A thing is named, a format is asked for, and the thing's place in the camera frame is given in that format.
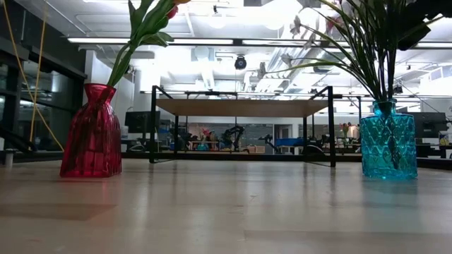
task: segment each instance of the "table top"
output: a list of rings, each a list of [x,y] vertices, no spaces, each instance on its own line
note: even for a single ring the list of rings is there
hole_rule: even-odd
[[[308,117],[326,108],[323,100],[157,99],[175,116]]]

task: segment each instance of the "window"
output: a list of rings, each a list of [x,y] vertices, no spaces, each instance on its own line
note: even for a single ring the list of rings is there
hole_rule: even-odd
[[[37,63],[25,62],[23,64],[31,93],[35,94]],[[30,99],[27,85],[22,84],[21,97]],[[81,89],[77,89],[74,80],[50,69],[40,70],[40,81],[37,90],[37,101],[65,109],[74,109],[81,98]]]
[[[8,77],[8,66],[0,63],[0,89],[6,89],[6,77]]]
[[[58,141],[66,144],[69,127],[71,125],[72,114],[69,111],[47,107],[41,104],[37,105],[45,121],[55,134]],[[25,100],[20,101],[18,132],[21,136],[30,139],[31,122],[33,115],[33,103]],[[39,114],[35,115],[33,127],[33,140],[38,150],[41,151],[61,151],[58,144],[54,141],[52,135],[45,127]]]
[[[5,111],[5,97],[0,96],[0,122],[3,121],[3,112]]]

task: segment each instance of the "yellow cable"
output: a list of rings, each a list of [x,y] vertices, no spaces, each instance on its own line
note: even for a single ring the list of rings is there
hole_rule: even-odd
[[[45,24],[47,22],[47,5],[44,5],[44,20],[42,21],[42,34],[41,34],[41,45],[40,45],[40,55],[39,55],[39,60],[37,63],[37,75],[36,75],[36,84],[35,84],[35,100],[34,102],[36,102],[37,100],[37,88],[39,86],[40,83],[40,74],[41,74],[41,60],[42,60],[42,47],[44,46],[44,34],[45,34]],[[35,129],[35,117],[36,117],[36,108],[37,105],[36,103],[33,103],[33,115],[31,118],[31,130],[30,130],[30,142],[32,142],[33,140],[33,131]]]
[[[8,24],[9,36],[11,37],[11,42],[13,43],[14,53],[16,54],[16,59],[17,59],[18,65],[19,65],[20,73],[22,74],[23,81],[27,85],[27,91],[28,91],[28,94],[29,94],[31,100],[33,101],[34,104],[36,104],[36,100],[35,100],[35,98],[33,97],[32,93],[30,91],[30,86],[28,85],[27,77],[25,76],[25,72],[23,71],[23,68],[22,68],[22,63],[20,62],[20,59],[19,59],[19,54],[17,52],[16,42],[15,42],[14,36],[13,36],[13,30],[11,29],[11,22],[9,20],[8,9],[6,8],[6,0],[3,2],[3,7],[4,7],[4,10],[5,10],[6,23]],[[55,140],[55,142],[61,148],[61,151],[64,152],[63,146],[57,140],[57,138],[55,137],[54,133],[50,129],[49,125],[47,125],[47,122],[45,121],[44,117],[42,116],[41,111],[38,108],[36,108],[36,111],[40,115],[40,117],[42,119],[42,122],[44,123],[45,127],[50,132],[50,135],[52,135],[52,137]]]

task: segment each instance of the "blue object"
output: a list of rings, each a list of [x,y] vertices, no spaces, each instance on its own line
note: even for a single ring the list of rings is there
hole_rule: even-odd
[[[275,141],[275,146],[303,146],[303,138],[277,138]]]
[[[198,151],[209,151],[209,147],[206,144],[199,144],[196,149]]]
[[[361,119],[362,172],[377,179],[417,177],[415,120],[396,104],[374,102],[375,116]]]
[[[158,128],[158,133],[169,133],[169,130],[165,130],[164,128]]]

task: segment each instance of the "fluorescent light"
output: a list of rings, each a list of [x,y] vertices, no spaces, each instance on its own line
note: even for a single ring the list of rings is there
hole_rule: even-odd
[[[232,45],[230,39],[174,39],[170,44],[206,44],[206,45]]]
[[[308,40],[243,40],[243,45],[253,46],[280,46],[280,47],[303,47]],[[347,42],[337,42],[342,47],[348,47]]]
[[[249,96],[275,96],[274,92],[238,92],[238,95],[249,95]]]
[[[70,37],[68,41],[71,43],[78,44],[126,44],[129,42],[129,38],[119,38],[119,37]],[[174,39],[174,42],[169,44],[179,44],[179,45],[232,45],[233,40],[230,39]]]
[[[452,49],[452,42],[419,42],[416,48],[426,49]]]
[[[129,38],[96,38],[96,37],[72,37],[68,38],[71,43],[78,44],[126,44]]]

